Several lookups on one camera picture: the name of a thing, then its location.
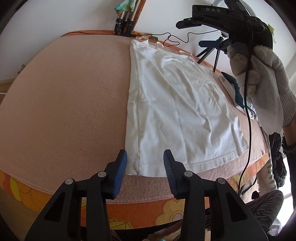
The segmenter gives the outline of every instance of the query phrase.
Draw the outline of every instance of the silver rivet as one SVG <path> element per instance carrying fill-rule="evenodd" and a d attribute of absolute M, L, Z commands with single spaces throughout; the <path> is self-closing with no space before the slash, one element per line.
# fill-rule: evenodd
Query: silver rivet
<path fill-rule="evenodd" d="M 98 176 L 99 177 L 105 177 L 107 175 L 107 173 L 105 173 L 105 172 L 99 172 L 98 173 Z"/>
<path fill-rule="evenodd" d="M 73 179 L 72 179 L 72 178 L 68 178 L 68 179 L 65 181 L 65 183 L 66 183 L 67 185 L 70 185 L 70 184 L 73 183 Z"/>
<path fill-rule="evenodd" d="M 191 171 L 186 171 L 186 172 L 184 172 L 184 175 L 186 177 L 192 177 L 193 173 Z"/>
<path fill-rule="evenodd" d="M 224 178 L 218 178 L 218 182 L 220 183 L 220 184 L 225 184 L 226 183 L 226 180 L 224 179 Z"/>

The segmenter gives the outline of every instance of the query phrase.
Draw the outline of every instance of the glove cuff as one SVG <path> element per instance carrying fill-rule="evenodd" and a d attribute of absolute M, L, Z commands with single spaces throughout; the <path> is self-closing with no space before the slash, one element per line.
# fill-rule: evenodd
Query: glove cuff
<path fill-rule="evenodd" d="M 289 87 L 284 93 L 280 94 L 280 99 L 284 114 L 283 126 L 287 126 L 291 124 L 296 114 L 296 96 Z"/>

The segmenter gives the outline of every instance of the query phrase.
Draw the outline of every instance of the white wall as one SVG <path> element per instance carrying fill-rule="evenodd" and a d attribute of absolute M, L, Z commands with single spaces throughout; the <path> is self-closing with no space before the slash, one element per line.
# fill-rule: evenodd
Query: white wall
<path fill-rule="evenodd" d="M 179 20 L 192 16 L 193 4 L 211 5 L 213 1 L 214 0 L 210 0 L 209 2 L 203 0 L 147 0 L 135 30 L 155 34 L 170 32 L 181 39 L 187 40 L 187 33 L 190 31 L 201 33 L 212 30 L 212 28 L 201 26 L 179 30 L 175 27 L 176 23 Z M 287 66 L 296 53 L 296 43 L 289 30 L 274 9 L 264 0 L 245 0 L 245 2 L 255 11 L 257 17 L 266 24 L 270 24 L 275 29 L 274 36 L 276 44 L 274 44 L 274 52 L 281 58 L 283 64 Z M 180 48 L 197 55 L 202 50 L 198 46 L 200 40 L 216 40 L 219 35 L 219 31 L 205 35 L 189 35 L 189 43 L 181 43 Z M 165 40 L 166 37 L 159 37 L 159 39 Z M 207 57 L 206 61 L 213 65 L 215 55 L 216 51 L 212 52 L 211 55 Z M 220 53 L 217 68 L 221 71 L 231 72 L 229 59 L 224 53 Z"/>
<path fill-rule="evenodd" d="M 122 0 L 29 0 L 0 35 L 0 80 L 14 78 L 61 35 L 76 30 L 114 30 Z"/>

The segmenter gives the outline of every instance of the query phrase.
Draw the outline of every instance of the black lace bracelet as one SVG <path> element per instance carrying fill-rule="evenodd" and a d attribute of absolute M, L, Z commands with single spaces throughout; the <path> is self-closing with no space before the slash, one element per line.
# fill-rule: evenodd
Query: black lace bracelet
<path fill-rule="evenodd" d="M 283 136 L 283 142 L 282 142 L 281 146 L 283 147 L 283 153 L 286 156 L 296 154 L 296 144 L 294 144 L 292 146 L 287 146 L 285 136 Z"/>

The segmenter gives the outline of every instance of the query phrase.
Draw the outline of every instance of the orange floral tablecloth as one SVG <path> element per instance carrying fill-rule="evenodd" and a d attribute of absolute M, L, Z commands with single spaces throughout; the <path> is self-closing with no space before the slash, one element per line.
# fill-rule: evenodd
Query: orange floral tablecloth
<path fill-rule="evenodd" d="M 68 33 L 64 36 L 79 34 L 112 34 L 113 31 L 87 30 Z M 268 155 L 264 154 L 253 165 L 246 169 L 242 177 L 242 185 L 251 179 L 267 162 Z M 234 190 L 238 189 L 240 174 L 236 174 L 227 179 Z M 39 213 L 51 198 L 51 195 L 31 188 L 10 175 L 0 170 L 0 187 L 12 195 L 17 201 L 22 202 L 26 207 Z M 134 204 L 107 204 L 109 224 L 112 229 L 135 229 L 161 225 L 179 220 L 183 217 L 184 200 L 174 198 Z M 209 207 L 209 200 L 205 198 L 205 208 Z M 86 226 L 86 202 L 82 202 L 81 226 Z"/>

